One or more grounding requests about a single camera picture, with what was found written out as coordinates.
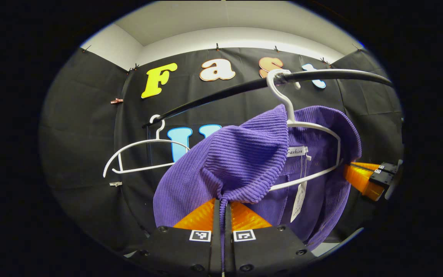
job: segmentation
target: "white plastic hanger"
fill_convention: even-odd
[[[150,123],[153,122],[153,119],[155,119],[155,118],[157,118],[159,116],[160,115],[158,115],[158,114],[152,116],[150,118]],[[163,165],[153,165],[153,166],[146,167],[146,168],[137,168],[137,169],[123,170],[123,161],[121,160],[121,152],[124,151],[125,149],[133,147],[135,145],[147,144],[148,142],[168,142],[170,144],[179,144],[179,145],[185,147],[186,148],[186,153],[190,150],[189,147],[186,147],[185,145],[181,144],[180,142],[175,142],[173,140],[161,140],[160,139],[160,131],[163,130],[163,128],[165,128],[165,120],[162,120],[162,126],[160,128],[158,128],[158,130],[157,130],[157,137],[154,140],[141,140],[140,142],[134,142],[132,144],[126,145],[125,147],[119,149],[119,151],[117,151],[114,155],[112,155],[112,157],[109,159],[109,161],[105,165],[105,168],[103,169],[103,177],[105,178],[105,174],[107,174],[107,169],[109,168],[110,163],[112,163],[112,160],[114,160],[114,158],[116,156],[118,156],[118,159],[119,159],[119,168],[120,168],[120,170],[112,169],[112,171],[116,172],[117,174],[124,174],[124,173],[129,173],[129,172],[149,170],[149,169],[161,168],[161,167],[167,167],[169,165],[173,165],[174,163],[169,163],[169,164],[163,164]]]
[[[328,172],[331,172],[332,170],[334,170],[335,168],[337,168],[340,165],[340,152],[341,152],[341,138],[336,133],[331,131],[331,129],[326,128],[326,127],[319,125],[319,124],[315,124],[315,123],[295,121],[295,115],[293,114],[293,104],[291,103],[291,101],[288,97],[286,97],[285,95],[283,95],[281,92],[278,91],[278,89],[276,88],[276,85],[274,83],[275,75],[278,73],[289,74],[291,72],[290,72],[290,70],[282,70],[282,69],[271,70],[268,73],[268,76],[266,77],[266,81],[268,83],[269,88],[273,92],[273,94],[276,97],[278,97],[281,100],[281,102],[283,102],[283,104],[285,105],[286,114],[288,116],[288,121],[286,122],[288,124],[288,127],[314,128],[314,129],[324,131],[326,133],[330,133],[333,137],[336,138],[336,140],[338,140],[338,153],[336,155],[336,165],[334,165],[326,170],[323,170],[321,172],[317,172],[313,175],[309,175],[307,177],[304,177],[304,178],[300,178],[300,179],[286,182],[283,184],[274,185],[269,189],[269,191],[282,189],[282,188],[290,187],[293,185],[298,185],[298,184],[301,184],[305,181],[317,178],[317,177],[322,176]],[[297,89],[300,89],[300,84],[298,84],[298,82],[295,82],[295,87]]]

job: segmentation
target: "decorative letter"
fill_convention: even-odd
[[[217,79],[229,80],[235,76],[235,72],[232,71],[232,65],[224,58],[215,58],[209,60],[201,65],[205,70],[201,71],[199,78],[203,81],[214,81]]]
[[[281,69],[283,66],[283,62],[279,58],[269,58],[264,57],[259,60],[259,67],[262,68],[259,70],[259,75],[263,78],[266,78],[268,72],[274,69]]]
[[[313,68],[313,66],[309,63],[302,65],[302,69],[303,70],[307,70],[307,71],[313,71],[316,70],[315,68]],[[314,84],[314,86],[318,87],[318,88],[325,88],[326,87],[326,83],[324,83],[321,80],[312,80],[312,83]]]
[[[167,137],[170,140],[179,142],[186,147],[189,147],[189,137],[192,135],[192,129],[187,127],[173,128],[167,132]],[[186,154],[186,148],[179,144],[172,144],[172,159],[177,162],[184,154]]]
[[[218,124],[203,125],[203,126],[199,127],[199,133],[204,135],[204,138],[206,138],[206,137],[208,137],[209,135],[211,135],[212,133],[218,131],[221,128],[222,127],[220,125],[218,125]]]
[[[163,67],[153,68],[146,72],[146,75],[148,75],[148,80],[146,81],[146,88],[141,94],[141,98],[157,95],[162,91],[162,89],[158,87],[158,82],[161,82],[162,85],[167,84],[168,77],[170,75],[168,70],[177,70],[177,64],[171,63],[169,65],[164,65]]]

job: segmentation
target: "orange gripper pad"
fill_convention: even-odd
[[[242,203],[232,202],[230,207],[232,212],[232,231],[257,229],[271,226],[271,224]],[[215,198],[209,200],[186,215],[186,217],[174,225],[174,228],[213,231],[214,208]]]
[[[215,210],[215,198],[186,215],[174,228],[213,231],[213,211]]]
[[[361,167],[368,168],[371,170],[378,169],[379,165],[366,164],[366,163],[352,163],[357,164]],[[362,195],[377,201],[378,197],[383,193],[384,188],[378,184],[374,184],[369,181],[370,176],[374,173],[373,171],[364,170],[361,168],[353,167],[351,165],[345,165],[345,170],[343,174],[345,179],[350,182],[350,184],[362,193]]]

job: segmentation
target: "white ceiling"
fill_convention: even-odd
[[[254,27],[305,37],[344,55],[358,42],[313,12],[288,1],[158,1],[115,22],[142,46],[217,27]]]

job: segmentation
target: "white wall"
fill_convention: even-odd
[[[276,30],[248,27],[222,27],[195,30],[153,42],[141,48],[134,63],[144,65],[181,53],[202,49],[251,47],[274,49],[305,55],[312,58],[325,58],[329,63],[344,55],[313,40]]]
[[[116,24],[111,24],[83,42],[80,46],[102,58],[129,70],[134,67],[143,46]]]

